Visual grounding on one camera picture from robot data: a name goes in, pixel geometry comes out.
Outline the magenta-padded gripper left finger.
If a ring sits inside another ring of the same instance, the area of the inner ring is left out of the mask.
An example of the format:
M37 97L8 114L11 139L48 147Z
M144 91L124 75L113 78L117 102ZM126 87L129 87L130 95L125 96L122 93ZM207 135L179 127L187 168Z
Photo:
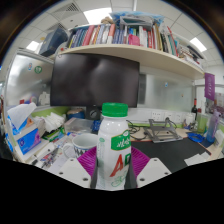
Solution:
M69 158L59 169L57 175L84 188L94 189L97 180L96 148L75 158Z

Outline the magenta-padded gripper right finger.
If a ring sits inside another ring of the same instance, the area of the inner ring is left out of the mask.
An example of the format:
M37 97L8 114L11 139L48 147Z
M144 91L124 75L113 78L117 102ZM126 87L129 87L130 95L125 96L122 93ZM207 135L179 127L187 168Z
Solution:
M170 174L171 171L159 158L149 158L140 150L132 147L125 188L140 188Z

